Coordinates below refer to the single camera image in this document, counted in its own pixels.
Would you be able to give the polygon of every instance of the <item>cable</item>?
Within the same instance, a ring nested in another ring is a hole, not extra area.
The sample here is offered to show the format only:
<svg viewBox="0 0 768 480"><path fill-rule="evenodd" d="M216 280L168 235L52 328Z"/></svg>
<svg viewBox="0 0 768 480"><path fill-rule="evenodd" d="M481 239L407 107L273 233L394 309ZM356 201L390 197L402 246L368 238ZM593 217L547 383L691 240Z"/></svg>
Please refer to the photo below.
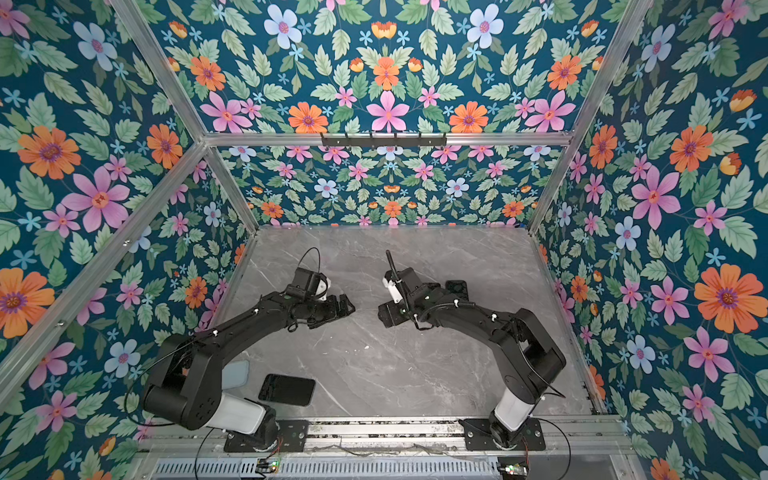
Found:
<svg viewBox="0 0 768 480"><path fill-rule="evenodd" d="M547 419L540 419L538 417L531 417L531 418L532 419L536 419L539 422L547 422L548 424L554 426L557 430L560 430L560 433L563 434L563 438L565 438L565 443L568 444L568 465L566 465L565 472L563 472L563 475L560 475L559 477L556 478L556 480L562 480L568 474L568 470L571 468L571 442L568 441L568 435L565 435L565 432L563 432L563 430L560 427L558 427L557 425L555 425L554 423L550 422Z"/></svg>

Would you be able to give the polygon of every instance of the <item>pink flower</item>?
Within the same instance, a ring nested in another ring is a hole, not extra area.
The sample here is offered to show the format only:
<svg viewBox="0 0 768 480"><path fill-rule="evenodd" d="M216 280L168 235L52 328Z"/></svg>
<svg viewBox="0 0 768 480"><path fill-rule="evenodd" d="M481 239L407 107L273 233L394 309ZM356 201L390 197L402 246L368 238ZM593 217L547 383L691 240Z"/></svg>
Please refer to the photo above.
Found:
<svg viewBox="0 0 768 480"><path fill-rule="evenodd" d="M305 158L312 158L312 154L309 152L309 147L294 147L288 145L288 158L296 158L300 164L304 163Z"/></svg>
<svg viewBox="0 0 768 480"><path fill-rule="evenodd" d="M344 147L320 147L320 151L324 151L323 160L331 161L336 165L341 164L342 158L349 158L349 152L344 151Z"/></svg>
<svg viewBox="0 0 768 480"><path fill-rule="evenodd" d="M357 101L357 97L352 94L352 88L344 89L339 87L339 92L336 93L336 100L339 101L339 106L352 107L352 104Z"/></svg>
<svg viewBox="0 0 768 480"><path fill-rule="evenodd" d="M582 340L584 340L584 343L586 343L587 345L592 343L592 332L589 331L588 326L586 325L582 326L581 333L579 333L578 335L581 337Z"/></svg>
<svg viewBox="0 0 768 480"><path fill-rule="evenodd" d="M181 212L176 215L171 215L170 221L171 221L171 225L170 225L171 231L176 232L176 235L178 235L179 237L181 237L182 235L184 235L186 232L190 230L189 228L190 219L184 218L184 214L182 214Z"/></svg>
<svg viewBox="0 0 768 480"><path fill-rule="evenodd" d="M664 311L664 319L667 321L667 325L674 323L674 314L676 313L681 318L688 318L690 314L688 309L683 306L682 302L688 298L688 289L680 287L674 289L672 279L667 277L664 279L664 289L662 290L658 285L651 285L650 291L661 300L656 300L650 309L654 312Z"/></svg>
<svg viewBox="0 0 768 480"><path fill-rule="evenodd" d="M27 14L19 10L13 10L12 0L0 0L0 33L8 37L15 31L22 37L29 38L27 29L22 25L28 22L29 17Z"/></svg>
<svg viewBox="0 0 768 480"><path fill-rule="evenodd" d="M533 100L528 100L527 98L523 98L523 101L519 104L515 105L515 116L523 118L528 118L528 114L532 114L535 111L535 102Z"/></svg>
<svg viewBox="0 0 768 480"><path fill-rule="evenodd" d="M74 343L67 342L57 346L48 355L43 357L43 360L38 364L37 368L29 377L29 387L33 390L38 389L40 385L45 383L45 379L48 377L48 372L51 375L64 375L67 372L67 363L64 360L59 360L62 356L67 356L72 353L74 349Z"/></svg>
<svg viewBox="0 0 768 480"><path fill-rule="evenodd" d="M596 177L594 174L590 174L589 184L584 185L584 191L587 192L587 203L592 202L595 205L600 203L600 196L605 193L605 186L601 183L603 183L603 174Z"/></svg>
<svg viewBox="0 0 768 480"><path fill-rule="evenodd" d="M214 120L214 129L216 131L225 131L229 128L230 132L239 134L243 132L240 127L250 127L253 125L253 122L242 115L238 115L241 110L239 100L230 100L225 107L224 100L213 92L208 94L208 100L213 105L202 104L200 109L206 115L216 117L216 120Z"/></svg>
<svg viewBox="0 0 768 480"><path fill-rule="evenodd" d="M696 330L696 337L699 339L698 342L690 336L683 340L685 346L694 351L694 354L688 357L688 365L695 369L704 365L704 373L707 374L707 378L712 382L717 381L717 369L725 373L736 371L728 359L719 355L728 350L727 340L715 339L710 344L710 334L701 326Z"/></svg>
<svg viewBox="0 0 768 480"><path fill-rule="evenodd" d="M565 312L565 318L567 318L568 322L570 323L576 323L576 318L574 317L574 313L571 312L571 310L574 307L574 304L576 304L576 301L565 293L564 288L558 289L557 287L555 287L555 290L558 292L558 295L560 296L560 305L563 307L563 311Z"/></svg>
<svg viewBox="0 0 768 480"><path fill-rule="evenodd" d="M144 292L144 289L139 287L136 282L133 282L130 285L126 285L125 283L120 285L120 291L122 293L118 295L116 300L118 302L123 302L123 308L128 310L131 308L132 303L138 305L141 302L139 300L139 295Z"/></svg>
<svg viewBox="0 0 768 480"><path fill-rule="evenodd" d="M475 145L470 148L472 151L469 152L469 156L477 161L483 161L486 157L493 157L493 146L491 145Z"/></svg>
<svg viewBox="0 0 768 480"><path fill-rule="evenodd" d="M661 225L661 211L673 214L680 209L680 202L673 195L665 195L671 192L677 186L677 180L680 174L672 172L664 176L659 183L659 169L651 167L648 169L646 177L647 187L643 185L634 185L632 194L638 200L642 200L635 206L632 212L633 218L643 218L648 214L648 224L650 228L656 230Z"/></svg>
<svg viewBox="0 0 768 480"><path fill-rule="evenodd" d="M694 418L697 422L701 423L703 419L714 422L715 415L710 409L715 406L715 401L708 396L702 397L703 392L699 384L694 385L693 391L686 386L683 387L683 394L688 397L683 400L683 406L694 411Z"/></svg>
<svg viewBox="0 0 768 480"><path fill-rule="evenodd" d="M633 180L637 181L639 179L645 180L646 177L646 171L650 168L650 162L648 161L648 156L643 155L640 158L635 157L634 158L634 167L629 169L629 173L633 174Z"/></svg>
<svg viewBox="0 0 768 480"><path fill-rule="evenodd" d="M592 212L584 218L584 230L590 235L594 235L594 232L598 231L598 220L600 217L596 217Z"/></svg>
<svg viewBox="0 0 768 480"><path fill-rule="evenodd" d="M443 148L432 152L432 158L439 158L440 164L445 165L448 160L456 160L458 155L457 151L461 150L458 145L445 145Z"/></svg>
<svg viewBox="0 0 768 480"><path fill-rule="evenodd" d="M190 188L185 185L181 184L176 189L175 192L173 192L170 196L170 204L175 205L176 202L181 202L182 204L185 204L187 202L187 197L184 196L184 194L189 190Z"/></svg>
<svg viewBox="0 0 768 480"><path fill-rule="evenodd" d="M709 236L712 234L712 227L722 230L725 228L725 222L721 220L722 216L728 211L725 207L715 209L715 200L710 200L707 209L697 208L696 215L700 218L694 222L694 227L704 228L704 233Z"/></svg>
<svg viewBox="0 0 768 480"><path fill-rule="evenodd" d="M336 8L336 4L339 5L346 5L346 0L326 0L326 7L333 12L333 9Z"/></svg>
<svg viewBox="0 0 768 480"><path fill-rule="evenodd" d="M241 114L248 114L248 118L253 120L254 118L261 118L261 105L254 104L253 100L250 98L248 101L240 100L240 113Z"/></svg>
<svg viewBox="0 0 768 480"><path fill-rule="evenodd" d="M386 127L387 133L391 133L393 127L395 130L405 130L406 123L400 117L407 114L411 108L406 104L395 106L395 95L389 90L384 90L381 102L381 107L378 105L366 106L368 113L374 117L379 117L373 121L371 130L380 131L384 127Z"/></svg>
<svg viewBox="0 0 768 480"><path fill-rule="evenodd" d="M621 293L624 294L624 298L621 299L621 302L629 303L632 308L637 308L637 301L643 299L643 296L640 295L637 291L640 289L640 284L635 283L627 278L624 279L624 285L626 286L619 288Z"/></svg>
<svg viewBox="0 0 768 480"><path fill-rule="evenodd" d="M429 87L429 90L422 88L422 96L419 97L419 101L424 102L424 108L427 108L429 105L437 105L437 100L439 98L440 94L435 91L435 87Z"/></svg>
<svg viewBox="0 0 768 480"><path fill-rule="evenodd" d="M112 172L109 176L110 179L117 180L119 178L121 182L128 180L126 175L134 173L133 170L125 166L125 157L117 158L114 155L109 156L109 163L104 164L104 168Z"/></svg>
<svg viewBox="0 0 768 480"><path fill-rule="evenodd" d="M357 161L354 167L349 168L349 177L360 181L361 178L368 178L367 171L368 169L362 166L360 161Z"/></svg>
<svg viewBox="0 0 768 480"><path fill-rule="evenodd" d="M552 127L554 131L560 131L565 128L565 121L560 118L563 115L570 114L575 108L575 104L565 104L565 90L559 91L552 97L552 103L539 98L536 101L535 108L539 113L538 115L531 115L531 117L525 121L525 124L529 127L538 125L537 132L549 131L549 127Z"/></svg>
<svg viewBox="0 0 768 480"><path fill-rule="evenodd" d="M440 0L419 0L419 3L422 5L427 5L429 3L429 6L432 7L432 10L435 12L440 8Z"/></svg>
<svg viewBox="0 0 768 480"><path fill-rule="evenodd" d="M35 413L42 417L35 431L40 433L48 428L49 425L54 432L61 430L61 427L64 425L64 419L68 419L78 412L77 407L70 406L77 399L77 393L70 393L64 397L64 393L61 390L57 390L51 396L51 405L42 405L35 410Z"/></svg>
<svg viewBox="0 0 768 480"><path fill-rule="evenodd" d="M571 168L571 180L576 180L576 183L581 181L581 175L587 173L587 168L584 164L587 163L587 154L576 153L576 156L568 165Z"/></svg>
<svg viewBox="0 0 768 480"><path fill-rule="evenodd" d="M45 229L49 232L58 230L62 238L69 236L69 230L80 230L80 225L75 223L74 219L78 217L78 212L67 212L64 205L56 206L56 211L48 210L43 212L43 216L50 220Z"/></svg>
<svg viewBox="0 0 768 480"><path fill-rule="evenodd" d="M486 173L490 175L491 178L500 177L501 175L504 174L505 168L506 167L502 164L502 161L498 161L495 164L488 163L488 170L486 171Z"/></svg>
<svg viewBox="0 0 768 480"><path fill-rule="evenodd" d="M288 180L293 178L293 175L296 175L296 171L293 169L293 165L285 165L285 162L280 162L280 165L277 166L277 171L280 172L281 177L285 177Z"/></svg>
<svg viewBox="0 0 768 480"><path fill-rule="evenodd" d="M112 228L118 228L128 218L128 210L118 204L118 200L125 200L131 190L124 185L115 185L110 188L109 172L104 167L96 169L94 174L95 185L84 175L72 175L74 184L85 194L69 194L64 197L61 204L65 207L82 211L88 209L83 216L83 227L86 232L97 230L101 226L101 218Z"/></svg>
<svg viewBox="0 0 768 480"><path fill-rule="evenodd" d="M723 33L723 37L730 37L733 26L750 12L750 8L744 5L744 0L723 0L723 11L710 17L710 25L715 28L710 32L710 40Z"/></svg>
<svg viewBox="0 0 768 480"><path fill-rule="evenodd" d="M98 302L97 300L103 299L104 295L106 294L106 288L100 286L96 289L96 292L94 292L94 295L91 297L91 301L88 302L88 305L86 305L82 310L80 310L80 313L78 313L78 323L85 325L85 323L88 322L88 319L91 318L92 313L95 313L96 315L101 315L104 313L104 304L102 302Z"/></svg>
<svg viewBox="0 0 768 480"><path fill-rule="evenodd" d="M430 178L430 177L432 177L432 176L434 176L434 175L435 175L435 174L432 172L432 169L433 169L433 168L434 168L434 167L433 167L432 165L429 165L429 166L427 167L427 164L425 164L424 162L422 162L422 164L421 164L421 165L419 165L418 167L414 168L414 169L413 169L413 171L415 171L415 172L416 172L416 178L418 178L418 179L420 179L420 180L426 180L427 178Z"/></svg>
<svg viewBox="0 0 768 480"><path fill-rule="evenodd" d="M192 172L192 180L194 180L194 183L199 184L200 180L206 180L208 178L208 175L205 173L206 168L208 168L208 164L205 163L205 160L202 160L195 165L194 172Z"/></svg>

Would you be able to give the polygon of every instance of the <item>gray marble surface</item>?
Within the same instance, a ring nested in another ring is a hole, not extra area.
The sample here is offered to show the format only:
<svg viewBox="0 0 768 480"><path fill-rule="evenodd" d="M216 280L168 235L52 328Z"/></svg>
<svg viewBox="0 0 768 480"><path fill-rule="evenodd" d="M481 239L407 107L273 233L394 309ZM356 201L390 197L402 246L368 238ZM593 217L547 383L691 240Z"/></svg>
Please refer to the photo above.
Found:
<svg viewBox="0 0 768 480"><path fill-rule="evenodd" d="M256 399L267 373L317 381L307 407L274 404L278 416L485 416L504 391L491 350L450 329L419 332L403 323L385 329L377 307L390 249L399 269L412 266L424 281L466 280L470 300L495 310L533 311L566 355L554 386L568 398L546 396L536 413L588 414L591 403L576 371L573 349L556 314L528 235L523 229L264 228L227 315L244 311L262 293L282 290L309 247L323 256L330 293L346 293L357 311L318 329L282 330L251 346L245 386L230 392ZM305 260L316 265L314 252Z"/></svg>

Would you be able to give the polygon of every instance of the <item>small blue flower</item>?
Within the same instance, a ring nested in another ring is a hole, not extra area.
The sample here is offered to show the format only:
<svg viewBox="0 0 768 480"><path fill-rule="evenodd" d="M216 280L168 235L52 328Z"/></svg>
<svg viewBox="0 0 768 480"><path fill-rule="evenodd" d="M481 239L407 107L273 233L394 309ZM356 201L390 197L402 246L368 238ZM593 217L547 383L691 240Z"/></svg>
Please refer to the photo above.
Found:
<svg viewBox="0 0 768 480"><path fill-rule="evenodd" d="M13 250L13 255L16 257L16 260L11 262L11 266L21 265L22 270L26 270L29 265L38 262L32 258L32 255L35 255L34 250L28 250L27 253L22 253L21 250Z"/></svg>
<svg viewBox="0 0 768 480"><path fill-rule="evenodd" d="M31 232L33 228L40 228L40 220L42 220L42 217L33 217L32 212L27 212L27 217L18 219L18 224L26 225L26 230Z"/></svg>
<svg viewBox="0 0 768 480"><path fill-rule="evenodd" d="M754 115L754 108L750 108L746 111L746 117L740 118L736 120L736 123L741 124L741 127L739 127L739 131L742 131L743 129L749 127L750 130L755 128L755 120L759 120L763 118L763 114L757 114Z"/></svg>
<svg viewBox="0 0 768 480"><path fill-rule="evenodd" d="M369 43L372 43L372 42L373 42L373 39L371 38L371 32L370 32L370 31L363 31L363 30L361 30L361 31L360 31L360 41L361 41L361 42L362 42L364 45L366 45L366 46L367 46Z"/></svg>
<svg viewBox="0 0 768 480"><path fill-rule="evenodd" d="M719 267L720 266L720 262L725 260L725 256L724 255L720 255L720 249L717 248L717 247L714 247L712 249L712 253L706 252L704 255L708 259L710 259L710 261L707 262L707 265L712 265L714 263L716 266Z"/></svg>

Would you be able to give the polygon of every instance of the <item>black mounting plate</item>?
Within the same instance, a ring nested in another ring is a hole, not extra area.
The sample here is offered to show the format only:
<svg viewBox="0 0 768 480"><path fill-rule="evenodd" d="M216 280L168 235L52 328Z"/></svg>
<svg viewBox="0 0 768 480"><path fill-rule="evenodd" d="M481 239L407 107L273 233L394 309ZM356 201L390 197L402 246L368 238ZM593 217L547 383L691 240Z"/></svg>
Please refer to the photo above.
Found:
<svg viewBox="0 0 768 480"><path fill-rule="evenodd" d="M469 451L500 450L493 438L483 432L491 431L491 423L488 419L463 419L462 423L467 424L464 427L464 443ZM523 425L523 438L528 444L528 451L540 452L547 448L544 442L544 434L541 432L541 422L537 419L525 421ZM520 442L510 449L511 451L525 451L525 445Z"/></svg>
<svg viewBox="0 0 768 480"><path fill-rule="evenodd" d="M281 452L303 452L306 433L310 427L307 420L277 420L280 430L277 431L277 442ZM251 437L239 432L229 432L224 451L227 453L257 452Z"/></svg>

